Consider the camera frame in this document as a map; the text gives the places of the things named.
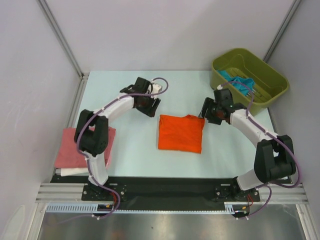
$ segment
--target folded orange cloth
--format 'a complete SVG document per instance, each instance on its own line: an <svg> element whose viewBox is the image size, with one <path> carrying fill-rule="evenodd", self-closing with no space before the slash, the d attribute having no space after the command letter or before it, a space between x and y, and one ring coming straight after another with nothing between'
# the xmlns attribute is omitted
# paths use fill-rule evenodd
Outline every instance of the folded orange cloth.
<svg viewBox="0 0 320 240"><path fill-rule="evenodd" d="M158 149L180 150L201 154L205 119L160 115Z"/></svg>

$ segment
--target stacked folded cloth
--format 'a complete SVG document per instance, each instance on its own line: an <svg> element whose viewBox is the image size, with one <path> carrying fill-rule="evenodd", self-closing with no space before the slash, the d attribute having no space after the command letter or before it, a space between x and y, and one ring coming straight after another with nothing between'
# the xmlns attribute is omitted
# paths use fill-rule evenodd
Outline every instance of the stacked folded cloth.
<svg viewBox="0 0 320 240"><path fill-rule="evenodd" d="M74 142L75 128L65 128L62 133L61 147L56 157L54 166L61 169L61 176L88 173L85 157L77 152L77 145ZM116 129L109 127L108 146L104 151L105 167L111 163L111 149L116 136Z"/></svg>

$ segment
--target white panel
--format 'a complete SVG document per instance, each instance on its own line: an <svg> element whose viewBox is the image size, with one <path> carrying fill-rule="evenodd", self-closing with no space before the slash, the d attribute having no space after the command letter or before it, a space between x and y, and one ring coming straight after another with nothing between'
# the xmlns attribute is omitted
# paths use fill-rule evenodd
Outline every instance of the white panel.
<svg viewBox="0 0 320 240"><path fill-rule="evenodd" d="M293 0L47 0L89 70L209 70L232 48L263 58Z"/></svg>
<svg viewBox="0 0 320 240"><path fill-rule="evenodd" d="M290 89L272 107L280 133L293 139L303 185L320 226L320 1L303 1L270 64L289 80Z"/></svg>
<svg viewBox="0 0 320 240"><path fill-rule="evenodd" d="M35 0L1 1L0 8L1 236L20 205L26 230L79 79Z"/></svg>

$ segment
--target gray floor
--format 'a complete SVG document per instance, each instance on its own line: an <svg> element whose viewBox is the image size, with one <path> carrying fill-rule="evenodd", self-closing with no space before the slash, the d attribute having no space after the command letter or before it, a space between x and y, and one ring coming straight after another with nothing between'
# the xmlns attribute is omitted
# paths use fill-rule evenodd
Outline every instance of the gray floor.
<svg viewBox="0 0 320 240"><path fill-rule="evenodd" d="M269 205L249 221L231 215L117 213L99 220L46 213L38 240L304 240L295 205Z"/></svg>

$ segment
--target laundry basket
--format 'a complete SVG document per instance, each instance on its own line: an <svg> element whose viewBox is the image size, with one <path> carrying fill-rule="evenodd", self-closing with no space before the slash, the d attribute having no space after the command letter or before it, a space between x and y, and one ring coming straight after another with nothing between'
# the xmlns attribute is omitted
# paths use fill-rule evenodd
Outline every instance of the laundry basket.
<svg viewBox="0 0 320 240"><path fill-rule="evenodd" d="M270 67L267 63L244 48L235 48L212 62L212 78L210 86L216 89L218 85L227 80L218 72L226 71L231 77L252 78L255 82L253 87L254 100L250 108L252 115L269 107L278 97L289 88L288 80ZM248 106L251 95L243 95L232 84L227 84L234 103L242 103Z"/></svg>

